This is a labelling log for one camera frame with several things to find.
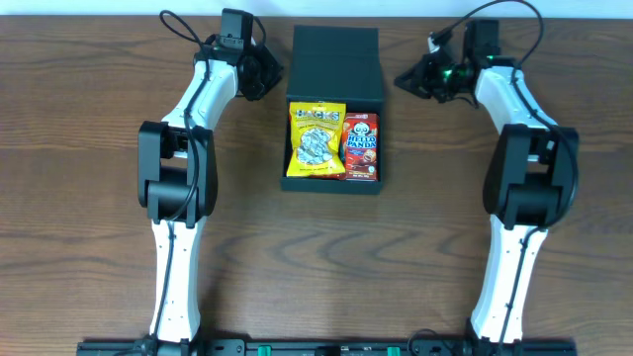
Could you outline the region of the red Hello Panda box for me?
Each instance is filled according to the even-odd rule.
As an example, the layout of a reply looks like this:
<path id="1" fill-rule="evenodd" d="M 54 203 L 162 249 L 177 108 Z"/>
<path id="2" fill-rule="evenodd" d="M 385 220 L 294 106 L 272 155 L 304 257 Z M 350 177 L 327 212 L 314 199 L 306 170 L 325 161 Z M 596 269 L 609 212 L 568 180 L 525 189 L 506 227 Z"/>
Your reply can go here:
<path id="1" fill-rule="evenodd" d="M 348 113 L 342 128 L 345 179 L 377 181 L 379 116 L 373 113 Z"/>

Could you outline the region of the dark green box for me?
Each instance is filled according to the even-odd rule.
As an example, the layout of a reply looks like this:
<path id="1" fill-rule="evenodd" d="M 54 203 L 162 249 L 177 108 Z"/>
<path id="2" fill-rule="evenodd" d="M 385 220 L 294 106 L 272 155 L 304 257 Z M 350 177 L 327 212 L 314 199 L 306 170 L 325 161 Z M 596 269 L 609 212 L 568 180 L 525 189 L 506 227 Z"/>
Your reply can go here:
<path id="1" fill-rule="evenodd" d="M 286 102 L 344 103 L 353 113 L 379 117 L 376 181 L 281 176 L 284 191 L 378 195 L 385 177 L 387 122 L 379 30 L 297 25 Z"/>

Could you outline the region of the yellow Hacks candy bag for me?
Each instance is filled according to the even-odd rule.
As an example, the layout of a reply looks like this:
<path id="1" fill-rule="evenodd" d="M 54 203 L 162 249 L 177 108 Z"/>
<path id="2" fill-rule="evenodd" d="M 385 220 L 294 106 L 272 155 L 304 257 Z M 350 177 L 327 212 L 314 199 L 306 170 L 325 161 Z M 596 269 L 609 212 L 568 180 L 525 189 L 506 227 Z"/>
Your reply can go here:
<path id="1" fill-rule="evenodd" d="M 290 103 L 292 155 L 288 177 L 335 176 L 345 172 L 339 157 L 345 114 L 344 103 Z"/>

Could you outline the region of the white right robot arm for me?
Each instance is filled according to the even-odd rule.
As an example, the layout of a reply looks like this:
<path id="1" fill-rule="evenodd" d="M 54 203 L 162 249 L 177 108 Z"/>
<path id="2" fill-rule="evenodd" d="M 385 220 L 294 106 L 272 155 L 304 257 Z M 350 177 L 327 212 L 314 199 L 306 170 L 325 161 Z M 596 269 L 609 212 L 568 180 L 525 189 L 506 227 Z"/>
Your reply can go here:
<path id="1" fill-rule="evenodd" d="M 461 56 L 449 42 L 453 29 L 429 35 L 429 51 L 398 76 L 396 86 L 439 103 L 464 100 L 483 107 L 498 132 L 484 180 L 483 204 L 491 247 L 463 355 L 554 352 L 523 339 L 525 299 L 549 229 L 569 211 L 578 191 L 579 135 L 544 113 L 529 91 L 523 62 L 504 56 L 497 20 L 465 25 Z"/>

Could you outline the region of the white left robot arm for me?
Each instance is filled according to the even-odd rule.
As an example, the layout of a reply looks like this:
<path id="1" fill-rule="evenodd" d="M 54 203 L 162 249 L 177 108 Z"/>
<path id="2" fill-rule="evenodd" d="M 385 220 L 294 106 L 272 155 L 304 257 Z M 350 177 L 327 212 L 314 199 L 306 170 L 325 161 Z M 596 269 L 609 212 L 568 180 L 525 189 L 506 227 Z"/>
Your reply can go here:
<path id="1" fill-rule="evenodd" d="M 262 99 L 283 69 L 265 41 L 254 38 L 262 27 L 255 15 L 225 8 L 218 33 L 202 39 L 186 30 L 182 39 L 198 47 L 193 77 L 171 112 L 138 131 L 137 195 L 157 262 L 149 336 L 158 346 L 188 347 L 200 327 L 199 247 L 218 195 L 214 130 L 232 99 Z"/>

